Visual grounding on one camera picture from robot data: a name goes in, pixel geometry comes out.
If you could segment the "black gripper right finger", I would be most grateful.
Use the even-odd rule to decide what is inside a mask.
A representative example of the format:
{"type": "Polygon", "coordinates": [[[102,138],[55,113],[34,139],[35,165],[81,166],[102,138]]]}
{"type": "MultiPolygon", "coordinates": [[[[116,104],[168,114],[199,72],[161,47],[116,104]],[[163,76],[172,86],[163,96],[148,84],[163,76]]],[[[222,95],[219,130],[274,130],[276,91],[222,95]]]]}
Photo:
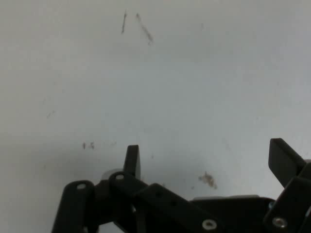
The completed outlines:
{"type": "Polygon", "coordinates": [[[311,231],[311,161],[303,159],[283,139],[272,138],[268,166],[284,187],[264,217],[269,233],[311,231]]]}

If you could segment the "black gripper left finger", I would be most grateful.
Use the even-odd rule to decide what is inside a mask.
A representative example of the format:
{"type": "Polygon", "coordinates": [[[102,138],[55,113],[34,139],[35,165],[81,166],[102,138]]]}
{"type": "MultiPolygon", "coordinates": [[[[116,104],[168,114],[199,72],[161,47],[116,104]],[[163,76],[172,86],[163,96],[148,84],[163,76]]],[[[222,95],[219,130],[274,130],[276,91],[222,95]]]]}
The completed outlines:
{"type": "Polygon", "coordinates": [[[137,145],[127,148],[123,169],[107,180],[65,186],[52,231],[96,233],[110,222],[126,233],[224,231],[224,224],[209,212],[159,184],[142,182],[137,145]]]}

